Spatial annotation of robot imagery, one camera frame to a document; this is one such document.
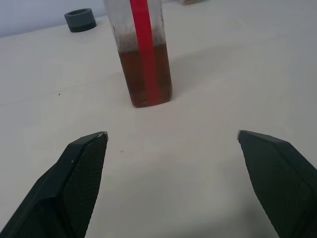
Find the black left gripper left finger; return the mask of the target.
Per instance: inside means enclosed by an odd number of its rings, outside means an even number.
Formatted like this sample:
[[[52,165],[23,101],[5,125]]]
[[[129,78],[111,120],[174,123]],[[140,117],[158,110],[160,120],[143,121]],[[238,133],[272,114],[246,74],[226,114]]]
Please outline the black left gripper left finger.
[[[105,131],[83,136],[33,185],[0,238],[85,238],[99,194]]]

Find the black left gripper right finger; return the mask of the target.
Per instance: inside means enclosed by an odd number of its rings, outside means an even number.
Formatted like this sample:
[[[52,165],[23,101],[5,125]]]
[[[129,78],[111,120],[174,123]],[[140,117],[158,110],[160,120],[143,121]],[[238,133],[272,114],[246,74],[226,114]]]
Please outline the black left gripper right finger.
[[[289,142],[240,130],[253,190],[279,238],[317,238],[317,169]]]

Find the clear plastic bottle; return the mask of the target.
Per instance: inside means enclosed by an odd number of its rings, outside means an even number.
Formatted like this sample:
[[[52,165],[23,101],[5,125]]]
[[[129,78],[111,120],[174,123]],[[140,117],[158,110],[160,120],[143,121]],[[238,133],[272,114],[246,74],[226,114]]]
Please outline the clear plastic bottle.
[[[133,106],[170,101],[172,82],[162,0],[103,1]]]

